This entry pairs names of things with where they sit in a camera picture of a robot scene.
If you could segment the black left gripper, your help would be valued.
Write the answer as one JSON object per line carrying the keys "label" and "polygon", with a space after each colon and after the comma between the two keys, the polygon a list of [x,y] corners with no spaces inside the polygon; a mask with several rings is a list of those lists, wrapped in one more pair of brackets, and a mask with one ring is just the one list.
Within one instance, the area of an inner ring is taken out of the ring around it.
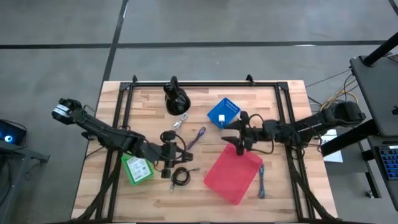
{"label": "black left gripper", "polygon": [[193,160],[193,154],[191,152],[183,152],[183,149],[177,146],[174,142],[175,139],[183,139],[175,131],[164,131],[160,135],[160,140],[163,145],[160,147],[159,161],[164,161],[164,168],[161,170],[161,178],[168,179],[171,176],[171,170],[175,164],[182,164],[191,162]]}

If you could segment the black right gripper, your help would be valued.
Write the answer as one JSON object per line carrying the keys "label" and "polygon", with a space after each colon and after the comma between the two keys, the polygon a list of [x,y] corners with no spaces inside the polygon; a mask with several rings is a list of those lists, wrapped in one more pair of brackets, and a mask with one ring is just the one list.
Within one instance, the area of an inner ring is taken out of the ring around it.
{"label": "black right gripper", "polygon": [[223,136],[221,139],[236,146],[237,155],[243,155],[244,150],[260,151],[253,148],[253,144],[257,143],[262,134],[262,129],[252,128],[250,125],[251,116],[246,111],[241,111],[240,120],[233,121],[225,125],[224,129],[234,129],[239,131],[239,138],[235,136]]}

